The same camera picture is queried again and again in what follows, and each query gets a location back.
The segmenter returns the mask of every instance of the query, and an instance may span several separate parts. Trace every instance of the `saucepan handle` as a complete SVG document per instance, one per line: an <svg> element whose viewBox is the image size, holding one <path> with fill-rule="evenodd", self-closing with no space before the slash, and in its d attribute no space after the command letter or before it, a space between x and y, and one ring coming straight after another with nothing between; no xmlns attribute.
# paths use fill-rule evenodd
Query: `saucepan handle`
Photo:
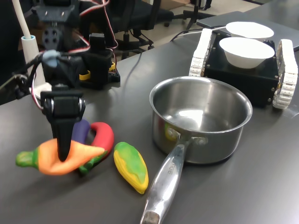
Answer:
<svg viewBox="0 0 299 224"><path fill-rule="evenodd" d="M179 140L150 187L140 224L160 224L178 187L189 141Z"/></svg>

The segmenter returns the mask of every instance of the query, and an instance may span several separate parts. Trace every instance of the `white pipe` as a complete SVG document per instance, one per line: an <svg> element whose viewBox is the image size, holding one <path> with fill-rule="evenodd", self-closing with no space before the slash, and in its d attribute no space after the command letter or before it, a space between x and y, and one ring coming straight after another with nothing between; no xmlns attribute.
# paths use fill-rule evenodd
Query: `white pipe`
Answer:
<svg viewBox="0 0 299 224"><path fill-rule="evenodd" d="M26 39L31 39L31 35L30 35L30 32L29 32L27 23L25 21L25 17L24 17L24 14L22 12L22 8L21 8L19 0L13 0L13 5L14 5L14 10L15 10L15 13L17 14L18 21L19 21L19 24L21 26L21 29L23 31L23 34L24 34L25 38Z"/></svg>
<svg viewBox="0 0 299 224"><path fill-rule="evenodd" d="M15 13L17 15L19 24L20 24L21 29L24 34L24 36L21 38L21 41L22 41L22 46L23 46L25 62L28 63L32 59L34 59L36 55L39 54L36 37L33 35L30 35L29 28L27 26L24 14L22 12L22 8L21 8L19 0L12 0L12 1L13 1ZM33 68L33 66L28 68L29 75L32 71L32 68ZM36 80L35 80L34 84L36 86L35 94L37 95L37 97L40 96L41 91L51 90L51 85L49 83L46 83L46 81L45 81L45 77L43 74L43 67L41 64L36 69Z"/></svg>

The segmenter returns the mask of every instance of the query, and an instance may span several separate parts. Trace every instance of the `yellow clip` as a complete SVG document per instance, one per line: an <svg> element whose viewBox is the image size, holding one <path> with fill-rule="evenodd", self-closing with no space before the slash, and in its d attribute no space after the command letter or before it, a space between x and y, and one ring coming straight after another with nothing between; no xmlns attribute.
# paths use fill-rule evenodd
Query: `yellow clip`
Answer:
<svg viewBox="0 0 299 224"><path fill-rule="evenodd" d="M112 66L110 67L109 71L113 71L113 70L115 70L115 63L114 62L112 62ZM88 71L87 74L85 74L85 75L79 75L79 79L81 81L85 81L85 80L90 79L90 70L87 70L87 71Z"/></svg>
<svg viewBox="0 0 299 224"><path fill-rule="evenodd" d="M87 74L85 74L85 75L79 75L79 79L80 79L81 81L85 81L85 80L90 79L90 71L89 71L89 70L87 70L87 71L88 71Z"/></svg>
<svg viewBox="0 0 299 224"><path fill-rule="evenodd" d="M112 65L111 65L109 71L113 71L113 70L115 70L115 63L114 62L112 62Z"/></svg>

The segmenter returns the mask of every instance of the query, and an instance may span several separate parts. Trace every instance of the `pot rim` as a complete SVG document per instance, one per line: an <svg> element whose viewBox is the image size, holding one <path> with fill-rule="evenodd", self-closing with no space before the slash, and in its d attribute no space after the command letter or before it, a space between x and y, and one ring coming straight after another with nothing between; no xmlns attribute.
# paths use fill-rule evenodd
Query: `pot rim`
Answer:
<svg viewBox="0 0 299 224"><path fill-rule="evenodd" d="M240 97L242 97L244 99L244 102L246 103L246 107L248 109L248 113L247 113L247 117L246 119L241 123L239 124L238 126L234 127L234 128L231 128L231 129L228 129L228 130L224 130L224 131L216 131L216 132L204 132L204 131L196 131L196 130L192 130L192 129L188 129L188 128L182 128L172 122L170 122L169 120L167 120L166 118L164 118L155 108L154 106L154 102L153 102L153 98L154 98L154 95L155 93L162 87L162 86L165 86L167 83L169 82L173 82L174 80L181 80L181 79L188 79L188 80L197 80L197 81L204 81L204 82L214 82L214 83L218 83L218 84L221 84L221 85L224 85L224 86L227 86L228 88L234 90ZM182 77L175 77L175 78L170 78L170 79L166 79L160 83L158 83L150 92L149 94L149 102L150 102L150 105L151 105L151 108L154 110L154 112L160 117L162 118L165 122L175 126L175 127L178 127L182 130L185 130L185 131L189 131L189 132L195 132L195 133L207 133L207 134L213 134L213 133L227 133L227 132L231 132L231 131L234 131L236 129L239 129L241 127L243 127L251 118L252 116L252 105L251 105L251 102L249 101L249 99L244 95L244 93L242 93L240 90L238 90L237 88L227 84L227 83L224 83L222 81L219 81L219 80L216 80L216 79L212 79L212 78L204 78L204 77L192 77L192 76L182 76Z"/></svg>

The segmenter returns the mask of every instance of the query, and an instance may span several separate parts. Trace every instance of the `purple toy eggplant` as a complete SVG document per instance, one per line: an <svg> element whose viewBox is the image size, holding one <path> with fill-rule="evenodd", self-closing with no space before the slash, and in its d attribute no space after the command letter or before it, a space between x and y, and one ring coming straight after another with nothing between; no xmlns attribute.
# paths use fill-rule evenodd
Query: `purple toy eggplant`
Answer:
<svg viewBox="0 0 299 224"><path fill-rule="evenodd" d="M89 130L89 122L82 119L74 125L71 139L81 144L85 144L85 140L87 138Z"/></svg>

